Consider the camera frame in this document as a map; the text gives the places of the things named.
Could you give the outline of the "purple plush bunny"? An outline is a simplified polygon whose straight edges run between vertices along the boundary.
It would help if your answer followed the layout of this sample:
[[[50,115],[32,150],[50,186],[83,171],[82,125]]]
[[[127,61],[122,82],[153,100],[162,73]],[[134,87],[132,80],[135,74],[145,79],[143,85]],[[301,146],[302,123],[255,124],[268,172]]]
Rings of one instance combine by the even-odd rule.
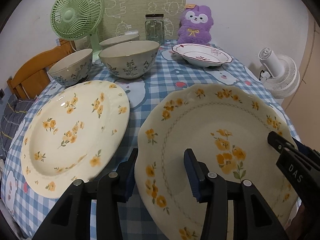
[[[214,20],[210,7],[206,5],[186,5],[180,18],[177,43],[207,45],[212,39],[210,29],[213,25]]]

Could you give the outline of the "cotton swab container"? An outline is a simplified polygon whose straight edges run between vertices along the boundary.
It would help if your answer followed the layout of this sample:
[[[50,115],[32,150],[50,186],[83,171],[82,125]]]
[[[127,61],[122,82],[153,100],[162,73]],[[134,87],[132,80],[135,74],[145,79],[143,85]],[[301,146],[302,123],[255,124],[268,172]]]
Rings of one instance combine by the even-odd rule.
[[[124,35],[139,35],[139,31],[137,30],[127,31]]]

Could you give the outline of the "beige door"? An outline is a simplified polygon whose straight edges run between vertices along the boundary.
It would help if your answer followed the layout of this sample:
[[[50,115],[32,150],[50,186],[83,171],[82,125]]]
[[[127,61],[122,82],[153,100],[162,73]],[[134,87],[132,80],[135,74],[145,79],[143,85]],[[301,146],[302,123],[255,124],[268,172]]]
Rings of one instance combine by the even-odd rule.
[[[319,151],[319,25],[311,14],[299,72],[298,89],[283,107],[302,143]]]

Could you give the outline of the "floral ceramic bowl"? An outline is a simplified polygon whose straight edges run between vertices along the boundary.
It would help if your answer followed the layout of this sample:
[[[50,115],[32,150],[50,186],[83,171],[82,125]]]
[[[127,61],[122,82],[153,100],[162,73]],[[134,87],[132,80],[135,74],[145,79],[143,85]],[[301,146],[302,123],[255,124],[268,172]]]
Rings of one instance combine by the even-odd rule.
[[[120,35],[120,36],[103,40],[99,43],[99,45],[101,46],[101,48],[105,49],[119,43],[129,42],[129,41],[138,41],[138,40],[139,40],[138,34],[126,34],[126,35]]]
[[[123,42],[102,50],[99,58],[112,75],[130,80],[151,70],[159,48],[156,41]]]
[[[88,78],[92,59],[93,49],[76,51],[54,64],[48,74],[62,86],[73,86]]]

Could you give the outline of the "white standing fan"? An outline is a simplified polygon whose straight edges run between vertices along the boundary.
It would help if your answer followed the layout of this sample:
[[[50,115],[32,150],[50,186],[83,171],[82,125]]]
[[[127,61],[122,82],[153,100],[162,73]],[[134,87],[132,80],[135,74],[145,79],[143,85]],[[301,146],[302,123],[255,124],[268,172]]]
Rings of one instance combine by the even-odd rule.
[[[259,51],[258,58],[263,66],[259,80],[275,99],[291,96],[300,83],[300,74],[293,59],[278,54],[268,47]]]

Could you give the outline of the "green patterned wall mat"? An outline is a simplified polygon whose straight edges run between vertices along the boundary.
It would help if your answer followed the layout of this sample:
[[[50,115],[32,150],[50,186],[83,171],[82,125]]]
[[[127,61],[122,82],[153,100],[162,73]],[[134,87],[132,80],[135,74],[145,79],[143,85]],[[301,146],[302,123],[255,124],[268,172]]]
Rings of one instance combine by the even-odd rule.
[[[145,39],[146,14],[164,15],[164,38],[178,39],[180,16],[186,0],[104,0],[104,13],[97,27],[98,41],[138,31]]]

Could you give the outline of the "white red-trimmed plate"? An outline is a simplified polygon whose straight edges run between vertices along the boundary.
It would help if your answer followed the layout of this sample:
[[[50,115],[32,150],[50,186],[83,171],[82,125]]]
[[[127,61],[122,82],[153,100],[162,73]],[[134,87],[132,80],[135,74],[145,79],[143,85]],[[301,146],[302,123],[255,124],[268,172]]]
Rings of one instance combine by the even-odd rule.
[[[177,44],[172,47],[172,51],[190,64],[201,68],[219,67],[233,60],[223,50],[201,44]]]

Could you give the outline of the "scalloped yellow flower plate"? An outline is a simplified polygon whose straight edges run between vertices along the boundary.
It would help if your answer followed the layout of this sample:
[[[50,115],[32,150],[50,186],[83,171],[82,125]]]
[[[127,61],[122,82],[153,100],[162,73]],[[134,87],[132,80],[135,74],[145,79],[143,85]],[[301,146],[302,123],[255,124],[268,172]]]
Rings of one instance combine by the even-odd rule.
[[[135,179],[152,219],[168,239],[199,239],[206,205],[193,197],[183,155],[225,180],[250,180],[281,224],[297,194],[276,167],[279,157],[267,142],[270,132],[292,140],[283,114],[240,88],[195,84],[167,95],[138,133]]]

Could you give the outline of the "wooden bed headboard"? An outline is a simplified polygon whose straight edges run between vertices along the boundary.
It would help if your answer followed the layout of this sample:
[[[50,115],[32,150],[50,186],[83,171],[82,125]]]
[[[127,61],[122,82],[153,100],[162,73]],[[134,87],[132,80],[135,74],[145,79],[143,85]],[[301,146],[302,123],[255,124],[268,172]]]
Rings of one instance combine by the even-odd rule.
[[[58,46],[34,56],[17,71],[14,77],[8,78],[8,87],[18,99],[34,99],[40,95],[50,83],[47,70],[74,52],[73,41],[61,38],[58,41]]]

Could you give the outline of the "grey plaid pillow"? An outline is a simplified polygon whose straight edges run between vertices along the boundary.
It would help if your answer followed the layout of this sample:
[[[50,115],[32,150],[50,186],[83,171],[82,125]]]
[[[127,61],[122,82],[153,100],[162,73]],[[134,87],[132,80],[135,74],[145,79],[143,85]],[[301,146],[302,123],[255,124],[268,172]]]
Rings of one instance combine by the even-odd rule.
[[[34,99],[20,100],[12,94],[1,117],[1,159],[6,160],[11,143]]]

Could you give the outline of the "round yellow flower plate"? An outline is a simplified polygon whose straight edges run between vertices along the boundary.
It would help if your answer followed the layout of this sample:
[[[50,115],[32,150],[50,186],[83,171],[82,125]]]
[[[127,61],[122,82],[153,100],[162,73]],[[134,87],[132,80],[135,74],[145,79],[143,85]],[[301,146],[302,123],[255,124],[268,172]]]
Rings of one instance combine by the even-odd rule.
[[[76,179],[95,178],[125,134],[130,103],[119,84],[87,81],[50,99],[23,139],[21,167],[31,189],[60,198]]]

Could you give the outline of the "glass jar black lid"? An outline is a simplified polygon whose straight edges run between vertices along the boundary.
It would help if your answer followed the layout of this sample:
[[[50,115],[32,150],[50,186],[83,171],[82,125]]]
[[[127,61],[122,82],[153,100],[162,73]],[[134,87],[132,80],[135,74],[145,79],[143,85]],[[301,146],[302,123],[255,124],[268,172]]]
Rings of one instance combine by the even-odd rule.
[[[164,43],[164,14],[146,14],[144,27],[146,40]]]

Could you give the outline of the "green desk fan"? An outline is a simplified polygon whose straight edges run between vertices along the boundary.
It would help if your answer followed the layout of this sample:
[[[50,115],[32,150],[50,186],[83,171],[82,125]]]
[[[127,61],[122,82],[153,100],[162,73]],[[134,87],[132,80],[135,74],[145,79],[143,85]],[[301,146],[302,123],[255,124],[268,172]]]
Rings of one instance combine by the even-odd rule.
[[[93,49],[93,63],[99,64],[98,25],[103,12],[103,0],[56,0],[50,13],[50,24],[54,33],[64,40],[87,37]]]

